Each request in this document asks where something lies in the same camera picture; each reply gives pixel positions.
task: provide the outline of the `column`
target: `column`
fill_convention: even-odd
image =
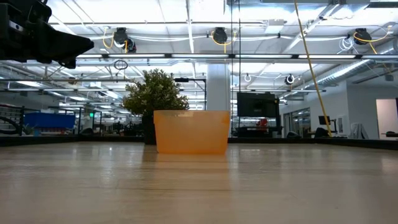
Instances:
[[[228,64],[209,64],[207,68],[207,110],[230,111]]]

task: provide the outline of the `computer monitor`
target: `computer monitor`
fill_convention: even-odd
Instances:
[[[279,101],[270,93],[238,93],[238,116],[276,118]]]
[[[319,124],[320,125],[326,125],[325,116],[319,116]]]

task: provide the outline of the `wooden table surface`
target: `wooden table surface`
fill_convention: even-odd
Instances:
[[[232,144],[225,156],[128,142],[0,148],[1,223],[398,223],[398,152]]]

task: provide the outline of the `plastic container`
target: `plastic container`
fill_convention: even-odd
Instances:
[[[166,154],[224,154],[229,111],[155,111],[157,151]]]

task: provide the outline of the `fluorescent light fixture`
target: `fluorescent light fixture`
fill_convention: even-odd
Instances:
[[[228,58],[227,54],[172,54],[172,58]]]
[[[79,97],[79,96],[69,96],[69,98],[73,99],[73,100],[77,100],[77,101],[86,101],[86,98],[83,97]]]
[[[9,91],[40,91],[38,89],[26,89],[26,88],[18,88],[18,89],[6,89]]]
[[[112,91],[106,91],[106,92],[103,92],[103,93],[107,94],[108,96],[110,96],[110,97],[112,97],[114,99],[118,99],[119,98],[119,95],[117,95],[116,93],[114,93]]]
[[[162,58],[164,54],[110,54],[110,58]]]
[[[44,91],[75,91],[72,89],[45,89]]]
[[[398,55],[363,55],[363,59],[397,59]]]
[[[324,58],[324,59],[353,59],[356,55],[310,55],[310,58]],[[299,55],[298,58],[307,58],[306,55]]]
[[[287,90],[272,90],[268,88],[248,88],[248,90],[256,90],[256,91],[269,91],[269,92],[274,92],[274,93],[285,93]]]
[[[100,88],[97,88],[97,89],[77,89],[77,91],[104,91],[105,89],[100,89]]]
[[[292,58],[292,55],[236,55],[237,58]]]
[[[105,51],[107,54],[109,54],[108,50],[106,49],[100,49],[100,50]]]
[[[50,92],[51,94],[53,94],[53,95],[55,95],[55,96],[61,96],[61,97],[64,97],[64,95],[62,95],[62,94],[59,94],[59,93],[56,93],[56,92]]]
[[[28,86],[32,86],[32,87],[41,87],[42,85],[40,85],[37,82],[28,82],[28,81],[19,81],[17,82],[19,84],[23,84],[23,85],[28,85]]]
[[[296,93],[316,93],[316,90],[294,90]]]
[[[101,58],[102,55],[92,55],[92,54],[85,54],[85,55],[79,55],[76,58]]]

